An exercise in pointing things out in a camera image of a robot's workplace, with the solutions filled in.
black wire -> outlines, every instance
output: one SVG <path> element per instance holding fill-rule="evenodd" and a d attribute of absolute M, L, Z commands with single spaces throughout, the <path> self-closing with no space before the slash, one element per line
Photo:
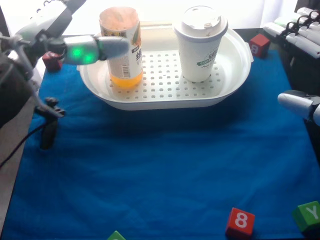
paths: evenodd
<path fill-rule="evenodd" d="M 46 125 L 48 125 L 48 123 L 44 123 L 40 126 L 38 126 L 37 128 L 35 128 L 34 130 L 32 130 L 31 132 L 29 132 L 20 142 L 19 144 L 13 149 L 13 151 L 10 153 L 10 155 L 3 161 L 0 163 L 0 170 L 1 168 L 6 164 L 6 162 L 8 162 L 12 156 L 16 153 L 16 151 L 21 147 L 21 145 L 34 133 L 36 133 L 37 131 L 43 129 Z"/>

green block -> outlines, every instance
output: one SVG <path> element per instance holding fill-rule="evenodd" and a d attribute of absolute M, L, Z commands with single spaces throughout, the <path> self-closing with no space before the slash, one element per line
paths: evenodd
<path fill-rule="evenodd" d="M 114 231 L 107 240 L 126 240 L 118 231 Z"/>
<path fill-rule="evenodd" d="M 301 232 L 320 229 L 320 204 L 318 201 L 299 205 L 292 216 Z"/>

green light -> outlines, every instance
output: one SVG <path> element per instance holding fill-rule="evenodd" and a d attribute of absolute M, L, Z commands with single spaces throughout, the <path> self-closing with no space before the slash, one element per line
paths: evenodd
<path fill-rule="evenodd" d="M 84 54 L 83 47 L 75 47 L 71 51 L 71 55 L 73 58 L 78 59 Z"/>
<path fill-rule="evenodd" d="M 87 54 L 83 59 L 84 64 L 92 64 L 94 61 L 95 61 L 95 55 L 92 53 Z"/>

oval plastic tray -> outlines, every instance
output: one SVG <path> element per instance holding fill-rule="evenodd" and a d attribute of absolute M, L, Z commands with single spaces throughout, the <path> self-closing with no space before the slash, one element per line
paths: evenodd
<path fill-rule="evenodd" d="M 207 107 L 234 93 L 253 61 L 249 45 L 232 29 L 223 36 L 211 76 L 202 82 L 183 78 L 172 27 L 142 27 L 143 79 L 132 89 L 119 88 L 106 61 L 78 66 L 84 84 L 109 105 L 122 110 Z"/>

white paper cup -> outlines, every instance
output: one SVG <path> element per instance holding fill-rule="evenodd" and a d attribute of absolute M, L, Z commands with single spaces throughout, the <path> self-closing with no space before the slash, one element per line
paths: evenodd
<path fill-rule="evenodd" d="M 182 75 L 191 82 L 209 78 L 222 36 L 228 30 L 227 18 L 208 6 L 194 6 L 182 20 L 173 24 L 178 39 Z"/>

